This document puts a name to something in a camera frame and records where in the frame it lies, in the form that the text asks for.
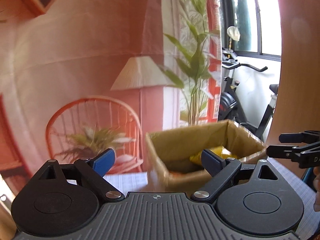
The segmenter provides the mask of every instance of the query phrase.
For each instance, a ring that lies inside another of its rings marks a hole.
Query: window frame
[[[281,61],[281,56],[279,55],[262,53],[262,29],[261,29],[260,8],[259,8],[258,0],[254,0],[254,1],[255,1],[256,16],[257,16],[258,52],[235,50],[235,53],[240,57],[253,57],[253,58],[262,58],[262,59],[268,59],[268,60],[274,60],[274,61]],[[234,18],[234,11],[232,7],[232,0],[221,0],[221,9],[224,14],[223,16],[224,16],[225,29],[227,29],[230,26],[234,26],[235,18]],[[229,44],[229,37],[227,35],[227,32],[221,33],[221,39],[224,40],[224,44],[226,44],[226,46]]]

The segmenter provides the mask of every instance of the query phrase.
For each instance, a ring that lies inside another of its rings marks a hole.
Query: potted plant
[[[168,67],[159,67],[174,83],[174,87],[181,89],[187,109],[180,111],[180,120],[191,126],[198,124],[200,113],[206,108],[208,99],[213,99],[206,90],[207,80],[212,78],[209,64],[213,55],[207,53],[205,48],[209,46],[212,36],[220,36],[220,31],[208,31],[206,0],[179,0],[179,4],[181,19],[188,26],[191,39],[188,40],[188,44],[183,45],[169,34],[164,36],[181,53],[181,57],[175,59],[183,77],[179,77]]]
[[[117,129],[102,128],[98,130],[96,126],[93,129],[83,125],[82,130],[83,133],[66,135],[69,144],[73,147],[67,151],[57,153],[56,156],[73,163],[83,157],[92,159],[108,148],[116,151],[124,143],[134,141],[133,138],[125,137],[125,133]]]

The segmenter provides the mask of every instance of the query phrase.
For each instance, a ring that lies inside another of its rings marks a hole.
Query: exercise bike
[[[264,72],[268,69],[268,67],[259,69],[250,64],[240,63],[238,62],[236,57],[236,53],[231,49],[222,48],[222,67],[227,70],[233,70],[240,66],[246,66],[258,72]],[[240,82],[233,82],[233,78],[228,76],[224,78],[224,81],[226,82],[226,85],[220,97],[218,121],[225,119],[236,121],[262,140],[263,133],[271,117],[273,116],[273,112],[276,106],[279,84],[272,84],[269,86],[270,90],[273,92],[273,94],[271,95],[271,101],[265,110],[259,126],[256,127],[248,122],[248,119],[245,116],[243,108],[240,104],[240,100],[236,94],[236,89]]]

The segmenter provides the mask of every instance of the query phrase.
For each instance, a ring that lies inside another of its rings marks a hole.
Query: metal screw
[[[108,192],[106,193],[106,197],[107,197],[107,198],[111,198],[111,199],[120,198],[121,196],[122,196],[121,192],[115,191],[115,190],[108,191]]]
[[[196,198],[208,198],[210,194],[204,190],[196,191],[193,193]]]

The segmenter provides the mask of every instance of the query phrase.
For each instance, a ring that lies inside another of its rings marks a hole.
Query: person's hand
[[[313,173],[316,175],[316,178],[313,181],[313,186],[315,187],[316,193],[316,201],[313,205],[313,209],[316,212],[320,211],[320,167],[314,167]]]

